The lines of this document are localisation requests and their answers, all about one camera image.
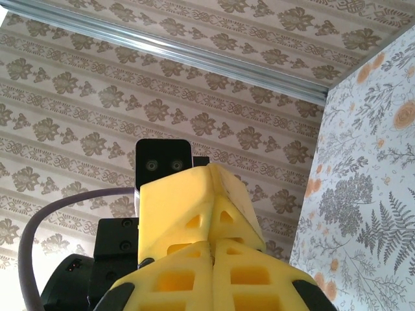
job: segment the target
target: screw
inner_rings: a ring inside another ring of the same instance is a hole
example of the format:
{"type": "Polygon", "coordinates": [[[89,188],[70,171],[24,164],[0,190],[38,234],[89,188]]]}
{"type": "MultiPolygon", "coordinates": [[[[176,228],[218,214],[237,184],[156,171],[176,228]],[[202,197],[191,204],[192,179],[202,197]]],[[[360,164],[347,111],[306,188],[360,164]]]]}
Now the screw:
{"type": "Polygon", "coordinates": [[[130,241],[122,241],[119,244],[119,248],[121,251],[128,251],[131,248],[131,242],[130,241]]]}
{"type": "Polygon", "coordinates": [[[129,218],[125,218],[122,222],[121,225],[123,227],[131,227],[132,226],[132,220],[129,218]]]}

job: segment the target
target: ceiling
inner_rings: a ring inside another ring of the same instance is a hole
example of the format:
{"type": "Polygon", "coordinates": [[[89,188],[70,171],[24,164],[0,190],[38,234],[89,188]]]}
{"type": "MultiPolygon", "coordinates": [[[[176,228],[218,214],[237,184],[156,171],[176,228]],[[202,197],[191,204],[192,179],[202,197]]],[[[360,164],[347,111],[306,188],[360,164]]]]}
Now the ceiling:
{"type": "Polygon", "coordinates": [[[398,0],[42,0],[331,86],[413,20],[398,0]]]}

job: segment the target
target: metal rail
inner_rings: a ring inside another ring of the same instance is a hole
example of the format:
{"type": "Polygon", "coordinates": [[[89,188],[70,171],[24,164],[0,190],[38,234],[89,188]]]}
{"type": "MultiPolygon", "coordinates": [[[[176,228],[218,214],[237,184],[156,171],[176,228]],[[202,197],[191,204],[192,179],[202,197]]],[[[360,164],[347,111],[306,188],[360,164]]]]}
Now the metal rail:
{"type": "Polygon", "coordinates": [[[0,0],[5,9],[63,29],[228,76],[324,106],[328,87],[291,75],[78,14],[38,0],[0,0]]]}

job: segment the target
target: gray cable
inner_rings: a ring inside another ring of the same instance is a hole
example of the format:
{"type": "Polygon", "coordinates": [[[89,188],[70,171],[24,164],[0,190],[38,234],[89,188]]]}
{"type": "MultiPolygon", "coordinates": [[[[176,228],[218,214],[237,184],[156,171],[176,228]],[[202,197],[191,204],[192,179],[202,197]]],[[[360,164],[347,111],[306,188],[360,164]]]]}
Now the gray cable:
{"type": "Polygon", "coordinates": [[[68,196],[67,198],[60,199],[46,205],[43,209],[38,211],[27,223],[23,233],[21,234],[21,240],[19,243],[18,253],[18,271],[21,293],[23,300],[25,301],[27,311],[45,311],[42,301],[40,299],[38,286],[34,278],[33,262],[32,262],[32,249],[34,234],[42,222],[47,216],[61,209],[62,207],[97,198],[99,196],[113,196],[117,194],[133,194],[134,188],[109,188],[93,190],[76,194],[74,196],[68,196]]]}

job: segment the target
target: floral wallpaper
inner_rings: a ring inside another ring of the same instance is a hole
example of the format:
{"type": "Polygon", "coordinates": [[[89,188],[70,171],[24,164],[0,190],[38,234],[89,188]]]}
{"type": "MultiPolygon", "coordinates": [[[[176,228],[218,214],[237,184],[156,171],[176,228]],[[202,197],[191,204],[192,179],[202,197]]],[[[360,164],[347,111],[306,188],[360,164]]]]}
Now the floral wallpaper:
{"type": "Polygon", "coordinates": [[[402,0],[39,1],[326,86],[415,12],[402,0]]]}
{"type": "MultiPolygon", "coordinates": [[[[246,185],[268,253],[288,261],[323,109],[273,91],[9,14],[0,29],[0,300],[22,311],[16,259],[49,202],[134,185],[143,137],[182,138],[246,185]]],[[[34,245],[42,289],[70,253],[91,255],[100,218],[132,196],[54,213],[34,245]]]]}
{"type": "Polygon", "coordinates": [[[415,310],[415,27],[329,92],[290,263],[341,311],[415,310]]]}

